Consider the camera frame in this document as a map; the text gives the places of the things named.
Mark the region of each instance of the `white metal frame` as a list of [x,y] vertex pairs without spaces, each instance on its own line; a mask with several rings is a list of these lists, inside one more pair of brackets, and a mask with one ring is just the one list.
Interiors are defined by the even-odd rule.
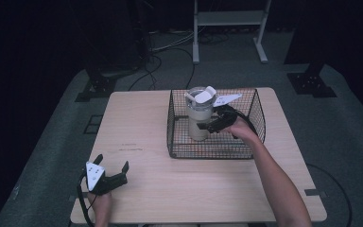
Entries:
[[194,1],[194,41],[193,63],[199,63],[199,26],[245,26],[259,25],[258,36],[254,37],[261,63],[267,63],[268,58],[262,47],[262,38],[269,15],[271,0],[267,0],[264,10],[252,11],[208,11],[199,12],[198,0]]

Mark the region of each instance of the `gray carpet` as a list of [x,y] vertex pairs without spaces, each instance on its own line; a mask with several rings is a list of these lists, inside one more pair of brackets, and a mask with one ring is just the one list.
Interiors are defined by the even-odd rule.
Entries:
[[[271,87],[285,111],[304,160],[326,170],[347,193],[353,207],[351,226],[363,226],[363,106],[349,89],[344,77],[325,66],[321,76],[337,97],[313,98],[296,95],[286,74],[302,72],[307,65],[283,65],[292,33],[270,33],[263,45],[268,64],[259,61],[253,34],[229,35],[219,44],[199,47],[200,64],[195,66],[189,87],[212,85],[215,88]],[[181,36],[152,35],[155,47],[170,44]],[[191,44],[182,44],[191,53]],[[139,80],[131,90],[183,89],[193,64],[185,52],[172,49],[157,53],[161,66],[151,77]],[[150,58],[148,70],[160,61]],[[144,75],[137,73],[117,81],[115,91],[127,91]],[[88,81],[85,71],[75,75],[53,113],[40,141],[30,157],[15,191],[0,214],[0,226],[67,226],[76,195],[78,176],[89,159],[95,134],[84,133],[92,115],[104,114],[107,98],[75,102]],[[314,226],[346,226],[348,202],[330,176],[309,166],[328,218]]]

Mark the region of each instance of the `person's arm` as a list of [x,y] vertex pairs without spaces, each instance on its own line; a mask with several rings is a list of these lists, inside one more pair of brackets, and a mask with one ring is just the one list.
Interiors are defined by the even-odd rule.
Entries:
[[267,148],[240,117],[224,129],[239,137],[252,149],[262,185],[279,226],[312,226],[303,199],[290,178],[279,167]]
[[102,196],[88,193],[88,201],[95,213],[95,227],[108,227],[112,213],[112,194],[108,192]]

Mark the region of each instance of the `wire basket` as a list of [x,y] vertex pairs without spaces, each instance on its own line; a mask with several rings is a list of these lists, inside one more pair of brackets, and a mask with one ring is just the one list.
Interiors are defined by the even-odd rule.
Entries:
[[[252,159],[252,150],[230,133],[210,133],[203,141],[195,141],[188,135],[188,115],[185,90],[172,90],[167,117],[167,148],[175,159]],[[258,137],[265,141],[265,118],[256,89],[222,89],[219,96],[241,94],[242,97],[229,103],[236,110],[247,115],[254,125]]]

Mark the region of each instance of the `table top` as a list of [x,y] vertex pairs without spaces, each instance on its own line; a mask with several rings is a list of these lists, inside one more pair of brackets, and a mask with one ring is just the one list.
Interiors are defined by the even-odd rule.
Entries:
[[[275,92],[258,88],[265,146],[297,186],[313,221],[326,219],[319,196]],[[275,221],[253,160],[172,159],[166,146],[170,91],[111,95],[90,161],[103,154],[106,175],[130,163],[128,183],[112,192],[112,223]],[[85,223],[78,200],[71,220]]]

